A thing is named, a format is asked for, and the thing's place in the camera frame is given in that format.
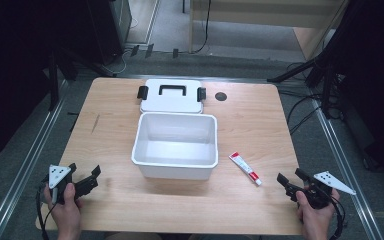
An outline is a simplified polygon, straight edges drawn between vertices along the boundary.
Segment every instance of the toothpaste tube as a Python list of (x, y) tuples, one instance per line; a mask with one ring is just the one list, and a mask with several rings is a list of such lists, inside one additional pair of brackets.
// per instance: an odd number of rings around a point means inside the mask
[(238, 152), (234, 152), (229, 156), (230, 159), (232, 159), (233, 162), (238, 165), (242, 171), (244, 171), (251, 179), (255, 182), (258, 186), (261, 185), (261, 180), (258, 177), (258, 175), (252, 170), (250, 166), (245, 162), (245, 160), (239, 156)]

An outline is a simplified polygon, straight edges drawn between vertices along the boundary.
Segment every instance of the white plastic box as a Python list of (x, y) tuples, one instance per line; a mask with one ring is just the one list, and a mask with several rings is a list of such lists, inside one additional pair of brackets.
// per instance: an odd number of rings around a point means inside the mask
[(145, 177), (208, 179), (218, 164), (217, 120), (205, 114), (145, 112), (132, 161)]

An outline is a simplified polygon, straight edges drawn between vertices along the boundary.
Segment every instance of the finger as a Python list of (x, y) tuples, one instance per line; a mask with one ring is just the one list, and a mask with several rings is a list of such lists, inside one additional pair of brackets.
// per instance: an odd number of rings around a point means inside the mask
[(297, 217), (299, 220), (302, 220), (302, 218), (304, 217), (304, 212), (302, 211), (301, 206), (297, 209)]
[(341, 196), (339, 195), (339, 192), (336, 191), (335, 188), (332, 188), (332, 197), (334, 197), (334, 198), (335, 198), (336, 200), (338, 200), (338, 201), (339, 201), (339, 198), (341, 197)]
[(81, 208), (84, 206), (84, 203), (83, 203), (82, 200), (77, 199), (77, 200), (76, 200), (76, 205), (77, 205), (77, 207), (78, 207), (79, 209), (81, 209)]
[(74, 184), (68, 183), (64, 190), (64, 202), (67, 207), (72, 207), (73, 205), (76, 206), (74, 195), (76, 195)]
[(45, 196), (45, 200), (48, 203), (48, 206), (51, 206), (52, 205), (52, 197), (51, 197), (51, 193), (49, 191), (50, 191), (49, 185), (48, 185), (48, 183), (46, 183), (46, 186), (43, 189), (43, 195)]
[(307, 208), (308, 206), (310, 206), (307, 200), (307, 196), (305, 196), (303, 192), (297, 191), (295, 195), (297, 197), (300, 208)]

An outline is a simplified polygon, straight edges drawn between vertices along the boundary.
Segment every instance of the box handle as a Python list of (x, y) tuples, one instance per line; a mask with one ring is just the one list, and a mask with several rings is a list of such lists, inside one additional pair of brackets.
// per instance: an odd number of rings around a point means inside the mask
[(148, 90), (148, 86), (140, 86), (137, 98), (142, 98), (142, 100), (146, 100), (148, 98)]
[(163, 95), (163, 89), (181, 89), (182, 95), (186, 96), (186, 87), (185, 86), (179, 86), (179, 85), (161, 85), (160, 91), (158, 92), (159, 95)]
[(197, 99), (196, 99), (197, 102), (201, 102), (201, 100), (207, 99), (207, 89), (199, 87), (197, 89), (196, 96), (197, 96)]

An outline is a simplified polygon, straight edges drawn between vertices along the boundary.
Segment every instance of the hand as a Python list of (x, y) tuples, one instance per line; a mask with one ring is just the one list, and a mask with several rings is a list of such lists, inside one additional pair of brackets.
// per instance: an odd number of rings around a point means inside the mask
[(74, 201), (76, 189), (74, 184), (69, 183), (64, 190), (65, 204), (57, 203), (54, 207), (52, 197), (49, 192), (49, 186), (46, 184), (44, 195), (48, 203), (49, 210), (52, 209), (52, 218), (58, 227), (58, 240), (77, 240), (80, 238), (80, 209), (82, 204), (80, 201)]
[[(308, 203), (307, 197), (301, 191), (296, 193), (299, 208), (297, 215), (303, 220), (302, 235), (307, 240), (325, 240), (329, 231), (330, 220), (332, 219), (335, 208), (332, 203), (322, 209), (314, 209)], [(339, 193), (332, 189), (332, 197), (339, 200)]]

